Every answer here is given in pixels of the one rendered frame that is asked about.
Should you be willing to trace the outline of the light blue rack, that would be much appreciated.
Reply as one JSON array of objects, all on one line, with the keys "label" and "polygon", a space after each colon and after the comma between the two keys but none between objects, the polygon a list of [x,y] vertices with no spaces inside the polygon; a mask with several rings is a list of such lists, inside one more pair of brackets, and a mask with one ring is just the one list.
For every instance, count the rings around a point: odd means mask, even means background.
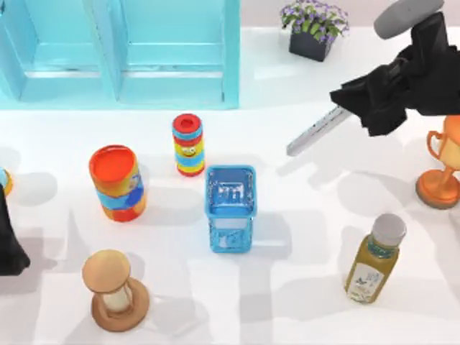
[{"label": "light blue rack", "polygon": [[235,109],[240,0],[0,0],[0,109]]}]

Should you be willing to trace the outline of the blue square basket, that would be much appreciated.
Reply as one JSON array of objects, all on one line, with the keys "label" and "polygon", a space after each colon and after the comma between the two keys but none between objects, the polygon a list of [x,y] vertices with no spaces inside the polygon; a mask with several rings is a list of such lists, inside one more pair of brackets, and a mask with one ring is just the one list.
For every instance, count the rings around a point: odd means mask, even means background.
[{"label": "blue square basket", "polygon": [[246,253],[252,247],[257,215],[257,179],[250,165],[212,165],[206,169],[205,213],[211,250]]}]

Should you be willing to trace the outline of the yellow bottle with white cap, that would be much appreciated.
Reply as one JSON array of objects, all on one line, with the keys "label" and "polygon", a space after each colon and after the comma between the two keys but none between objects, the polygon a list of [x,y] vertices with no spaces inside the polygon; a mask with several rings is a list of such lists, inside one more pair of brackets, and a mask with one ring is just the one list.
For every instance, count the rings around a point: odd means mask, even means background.
[{"label": "yellow bottle with white cap", "polygon": [[406,231],[405,222],[393,213],[376,218],[346,279],[344,289],[349,298],[363,304],[376,301],[397,262]]}]

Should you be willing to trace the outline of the wooden hourglass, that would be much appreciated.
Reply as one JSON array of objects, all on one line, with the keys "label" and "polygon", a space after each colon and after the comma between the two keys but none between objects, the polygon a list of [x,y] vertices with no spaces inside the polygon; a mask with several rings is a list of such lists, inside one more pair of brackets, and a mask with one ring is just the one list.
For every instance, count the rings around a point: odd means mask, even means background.
[{"label": "wooden hourglass", "polygon": [[126,255],[105,249],[91,255],[82,269],[86,287],[93,292],[91,314],[110,332],[133,329],[147,315],[150,294],[145,285],[131,277]]}]

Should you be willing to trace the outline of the striped can with smiley face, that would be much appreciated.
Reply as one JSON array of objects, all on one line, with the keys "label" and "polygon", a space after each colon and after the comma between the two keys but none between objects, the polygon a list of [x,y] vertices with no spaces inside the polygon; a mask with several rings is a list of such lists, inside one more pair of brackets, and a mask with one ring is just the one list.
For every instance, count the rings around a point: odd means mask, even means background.
[{"label": "striped can with smiley face", "polygon": [[180,174],[193,177],[205,167],[203,126],[195,114],[180,114],[172,122],[176,167]]}]

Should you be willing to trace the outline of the large orange and blue can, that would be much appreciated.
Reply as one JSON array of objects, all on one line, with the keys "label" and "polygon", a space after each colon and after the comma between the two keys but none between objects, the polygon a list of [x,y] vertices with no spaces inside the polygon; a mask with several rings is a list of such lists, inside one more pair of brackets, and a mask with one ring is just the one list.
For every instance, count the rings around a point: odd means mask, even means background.
[{"label": "large orange and blue can", "polygon": [[137,156],[128,147],[111,144],[93,153],[89,172],[104,213],[113,221],[139,217],[147,205]]}]

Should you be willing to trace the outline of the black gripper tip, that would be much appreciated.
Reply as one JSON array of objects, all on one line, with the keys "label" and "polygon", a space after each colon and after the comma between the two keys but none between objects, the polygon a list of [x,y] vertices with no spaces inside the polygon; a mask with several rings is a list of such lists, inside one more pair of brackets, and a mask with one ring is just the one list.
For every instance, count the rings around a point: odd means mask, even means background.
[{"label": "black gripper tip", "polygon": [[0,276],[18,276],[30,263],[12,228],[6,196],[0,185]]}]

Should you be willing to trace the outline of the purple flower plant, dark pot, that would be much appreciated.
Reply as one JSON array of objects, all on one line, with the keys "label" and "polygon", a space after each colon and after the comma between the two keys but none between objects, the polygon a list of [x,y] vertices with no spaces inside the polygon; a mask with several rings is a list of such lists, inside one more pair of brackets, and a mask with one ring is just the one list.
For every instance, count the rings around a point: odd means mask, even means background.
[{"label": "purple flower plant, dark pot", "polygon": [[349,31],[349,15],[321,0],[294,0],[280,11],[283,29],[289,28],[289,52],[323,62],[337,37]]}]

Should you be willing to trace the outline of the orange trophy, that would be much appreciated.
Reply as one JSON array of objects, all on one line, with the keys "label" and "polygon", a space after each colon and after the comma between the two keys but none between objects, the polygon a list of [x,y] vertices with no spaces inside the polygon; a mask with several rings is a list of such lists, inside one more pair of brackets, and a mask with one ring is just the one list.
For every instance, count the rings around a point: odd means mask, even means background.
[{"label": "orange trophy", "polygon": [[443,131],[429,131],[426,145],[442,170],[427,170],[417,180],[416,192],[426,205],[437,209],[453,208],[460,201],[460,115],[447,116]]}]

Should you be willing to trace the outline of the orange and teal object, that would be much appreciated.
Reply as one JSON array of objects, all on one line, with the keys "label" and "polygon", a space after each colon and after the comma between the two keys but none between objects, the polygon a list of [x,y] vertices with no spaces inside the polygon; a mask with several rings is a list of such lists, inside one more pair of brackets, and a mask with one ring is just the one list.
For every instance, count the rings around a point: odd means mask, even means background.
[{"label": "orange and teal object", "polygon": [[13,180],[10,173],[3,167],[0,167],[0,185],[3,188],[4,195],[8,196],[13,188]]}]

